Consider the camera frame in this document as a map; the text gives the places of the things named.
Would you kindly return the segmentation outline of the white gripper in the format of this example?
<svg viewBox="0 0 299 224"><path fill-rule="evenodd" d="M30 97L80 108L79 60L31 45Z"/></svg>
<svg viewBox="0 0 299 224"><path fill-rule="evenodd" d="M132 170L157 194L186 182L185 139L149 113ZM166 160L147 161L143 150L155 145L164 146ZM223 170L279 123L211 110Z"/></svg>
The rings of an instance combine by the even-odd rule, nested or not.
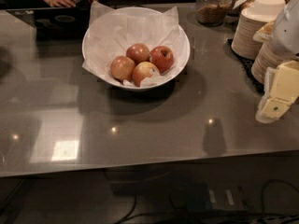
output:
<svg viewBox="0 0 299 224"><path fill-rule="evenodd" d="M270 21L253 36L264 43L271 38L276 55L299 59L299 0L290 0L275 21ZM288 61L276 69L268 67L264 78L264 95L258 105L256 120L272 123L282 118L299 97L299 62Z"/></svg>

